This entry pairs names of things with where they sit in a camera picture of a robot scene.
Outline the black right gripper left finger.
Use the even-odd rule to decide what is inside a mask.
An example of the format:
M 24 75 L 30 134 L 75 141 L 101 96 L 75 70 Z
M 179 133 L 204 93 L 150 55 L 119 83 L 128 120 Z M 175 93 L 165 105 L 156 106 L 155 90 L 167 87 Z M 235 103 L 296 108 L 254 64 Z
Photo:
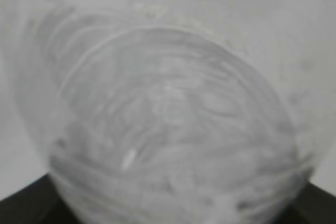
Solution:
M 49 175 L 1 200 L 3 224 L 78 224 L 79 221 L 60 198 Z

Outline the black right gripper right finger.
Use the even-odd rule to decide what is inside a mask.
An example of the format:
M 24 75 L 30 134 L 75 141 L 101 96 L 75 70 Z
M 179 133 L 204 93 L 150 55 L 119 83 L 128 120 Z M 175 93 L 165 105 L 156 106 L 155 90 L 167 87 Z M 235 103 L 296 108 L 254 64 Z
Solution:
M 309 183 L 280 216 L 281 224 L 335 224 L 335 197 Z

